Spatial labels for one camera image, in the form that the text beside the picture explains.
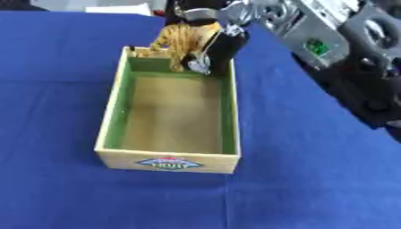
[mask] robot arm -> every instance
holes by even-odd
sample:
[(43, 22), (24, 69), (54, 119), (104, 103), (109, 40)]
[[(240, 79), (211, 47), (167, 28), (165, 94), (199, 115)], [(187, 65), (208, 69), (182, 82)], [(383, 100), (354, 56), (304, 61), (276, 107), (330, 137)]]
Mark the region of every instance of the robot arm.
[(228, 20), (201, 55), (183, 59), (186, 68), (205, 74), (218, 71), (247, 42), (246, 26), (259, 23), (361, 121), (374, 129), (401, 128), (401, 21), (373, 2), (231, 0), (193, 8), (191, 2), (200, 1), (173, 2), (171, 12), (189, 23), (216, 21), (219, 15)]

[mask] box floor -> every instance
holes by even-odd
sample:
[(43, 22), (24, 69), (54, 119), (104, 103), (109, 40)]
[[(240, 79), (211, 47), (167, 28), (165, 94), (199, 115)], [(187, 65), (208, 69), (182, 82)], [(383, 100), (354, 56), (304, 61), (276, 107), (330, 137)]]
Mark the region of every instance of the box floor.
[(221, 153), (217, 80), (136, 74), (122, 148)]

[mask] black object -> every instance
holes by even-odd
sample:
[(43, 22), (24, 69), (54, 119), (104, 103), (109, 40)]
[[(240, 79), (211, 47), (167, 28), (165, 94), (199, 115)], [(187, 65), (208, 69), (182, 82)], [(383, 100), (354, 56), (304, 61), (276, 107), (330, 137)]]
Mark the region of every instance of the black object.
[[(209, 59), (209, 66), (202, 67), (208, 68), (211, 74), (221, 75), (222, 72), (226, 71), (230, 60), (248, 42), (249, 37), (247, 31), (238, 33), (235, 36), (230, 36), (224, 31), (217, 32), (202, 49), (204, 55)], [(187, 70), (191, 70), (189, 62), (194, 61), (196, 58), (195, 55), (188, 54), (181, 63)]]
[(46, 11), (46, 9), (30, 4), (30, 0), (0, 0), (3, 11)]

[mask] wooden box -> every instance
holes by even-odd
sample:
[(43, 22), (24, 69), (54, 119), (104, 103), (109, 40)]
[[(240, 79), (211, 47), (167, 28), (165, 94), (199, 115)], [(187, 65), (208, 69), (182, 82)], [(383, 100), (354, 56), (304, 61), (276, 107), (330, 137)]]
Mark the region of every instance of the wooden box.
[(110, 168), (231, 174), (241, 157), (233, 61), (171, 72), (166, 50), (124, 47), (96, 152)]

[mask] wooden edge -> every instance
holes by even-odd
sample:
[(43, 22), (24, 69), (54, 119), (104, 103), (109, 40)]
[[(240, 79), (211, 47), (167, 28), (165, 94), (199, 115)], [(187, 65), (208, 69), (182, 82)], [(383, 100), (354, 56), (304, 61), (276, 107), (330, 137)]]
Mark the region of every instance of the wooden edge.
[(95, 151), (104, 150), (105, 140), (107, 136), (107, 130), (110, 126), (111, 118), (113, 115), (113, 110), (115, 108), (115, 102), (118, 97), (118, 91), (121, 87), (121, 83), (123, 80), (124, 69), (128, 64), (128, 56), (132, 55), (132, 51), (129, 47), (123, 47), (123, 52), (120, 56), (120, 61), (118, 63), (117, 72), (115, 74), (115, 81), (113, 84), (113, 88), (111, 90), (111, 94), (107, 103), (106, 112), (103, 117), (103, 121), (100, 127), (100, 131), (98, 134), (98, 139), (95, 145)]
[(239, 155), (224, 155), (224, 154), (199, 154), (199, 153), (178, 153), (178, 152), (152, 152), (152, 151), (140, 151), (140, 150), (127, 150), (127, 149), (111, 149), (103, 148), (100, 153), (123, 153), (123, 154), (134, 154), (134, 155), (149, 155), (155, 156), (170, 156), (170, 157), (221, 157), (221, 158), (238, 158)]
[(235, 67), (234, 67), (234, 60), (230, 61), (230, 73), (231, 73), (231, 90), (233, 91), (233, 107), (234, 107), (234, 132), (235, 132), (235, 147), (237, 156), (241, 157), (241, 138), (240, 138), (240, 131), (239, 131), (239, 117), (238, 117), (238, 96), (236, 93), (236, 76), (235, 76)]

